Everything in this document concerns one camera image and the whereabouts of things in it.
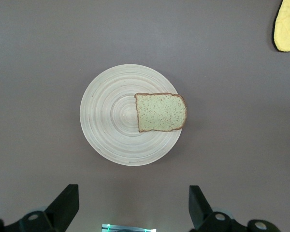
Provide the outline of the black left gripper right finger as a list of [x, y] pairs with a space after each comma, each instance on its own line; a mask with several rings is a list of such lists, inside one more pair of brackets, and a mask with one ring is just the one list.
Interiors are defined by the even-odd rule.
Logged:
[[188, 210], [192, 232], [278, 232], [273, 223], [252, 219], [246, 226], [220, 211], [213, 211], [199, 186], [189, 187]]

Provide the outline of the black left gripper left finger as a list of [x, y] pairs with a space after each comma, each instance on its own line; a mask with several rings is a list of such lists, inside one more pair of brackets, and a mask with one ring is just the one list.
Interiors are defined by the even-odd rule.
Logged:
[[79, 187], [69, 184], [45, 209], [26, 214], [5, 225], [0, 219], [0, 232], [64, 232], [79, 211]]

